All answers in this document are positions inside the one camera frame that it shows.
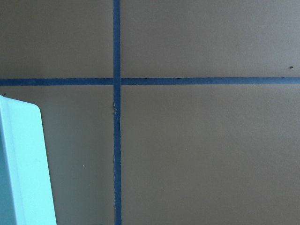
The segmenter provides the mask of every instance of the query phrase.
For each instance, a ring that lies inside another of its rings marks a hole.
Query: blue painter's tape
[[[300,84],[300,77],[122,78],[121,85]]]
[[[115,224],[122,224],[121,204],[121,54],[120,54],[120,0],[113,0],[113,103],[114,113],[114,203]]]
[[[0,79],[0,86],[113,85],[112,78]]]

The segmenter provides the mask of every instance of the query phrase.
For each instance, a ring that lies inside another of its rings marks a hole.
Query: cardboard surface
[[[41,109],[57,225],[114,224],[113,88],[0,87]]]
[[[299,11],[297,0],[121,1],[122,76],[298,76]]]
[[[299,91],[123,86],[123,224],[299,224]]]
[[[1,1],[1,78],[112,78],[113,3]]]

